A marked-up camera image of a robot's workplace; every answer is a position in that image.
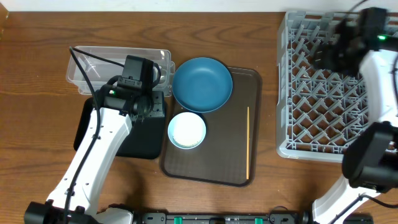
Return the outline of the light blue bowl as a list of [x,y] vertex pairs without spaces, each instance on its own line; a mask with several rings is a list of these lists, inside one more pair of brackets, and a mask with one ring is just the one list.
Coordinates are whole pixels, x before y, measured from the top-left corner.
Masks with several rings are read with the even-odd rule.
[[193,149],[199,146],[206,136],[204,120],[192,112],[174,116],[167,128],[170,142],[180,149]]

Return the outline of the dark blue plate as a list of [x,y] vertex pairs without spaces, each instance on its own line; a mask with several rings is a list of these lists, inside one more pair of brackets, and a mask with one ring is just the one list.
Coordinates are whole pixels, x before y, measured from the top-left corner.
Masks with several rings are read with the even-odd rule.
[[209,113],[229,100],[233,79],[223,63],[213,58],[198,57],[178,67],[172,91],[183,108],[196,113]]

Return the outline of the wooden chopstick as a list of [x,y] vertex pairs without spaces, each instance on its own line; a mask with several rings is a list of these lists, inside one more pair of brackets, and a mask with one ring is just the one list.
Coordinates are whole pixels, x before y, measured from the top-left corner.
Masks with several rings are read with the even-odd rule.
[[246,180],[249,179],[249,147],[250,147],[250,109],[247,107],[247,117],[246,117]]

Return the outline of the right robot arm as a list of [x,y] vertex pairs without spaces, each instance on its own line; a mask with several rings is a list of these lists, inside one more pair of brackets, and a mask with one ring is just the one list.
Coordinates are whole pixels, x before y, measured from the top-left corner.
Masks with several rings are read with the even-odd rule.
[[304,212],[301,223],[372,223],[353,212],[368,200],[383,207],[397,205],[377,199],[397,188],[397,37],[384,32],[387,9],[370,7],[359,12],[357,25],[346,17],[336,26],[335,44],[317,47],[312,65],[344,75],[360,74],[369,107],[369,126],[347,148],[342,176]]

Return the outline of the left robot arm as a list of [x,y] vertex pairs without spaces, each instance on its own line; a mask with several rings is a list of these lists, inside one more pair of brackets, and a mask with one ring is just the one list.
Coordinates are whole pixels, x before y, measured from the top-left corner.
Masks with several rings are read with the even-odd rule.
[[121,75],[92,90],[93,110],[68,170],[45,203],[31,202],[25,223],[135,223],[122,206],[98,212],[104,181],[117,153],[155,159],[165,127],[164,94],[154,91],[159,66],[128,55]]

